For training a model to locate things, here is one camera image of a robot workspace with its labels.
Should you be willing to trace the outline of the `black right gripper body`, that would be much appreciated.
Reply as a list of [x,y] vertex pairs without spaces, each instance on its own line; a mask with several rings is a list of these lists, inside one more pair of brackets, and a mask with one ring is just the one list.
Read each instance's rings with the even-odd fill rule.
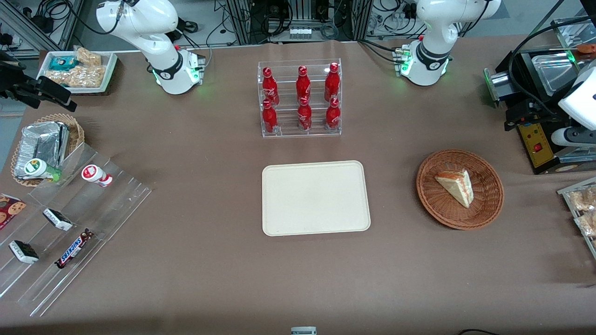
[[0,95],[2,98],[20,100],[14,87],[27,81],[23,72],[25,69],[26,66],[19,60],[4,51],[0,52]]

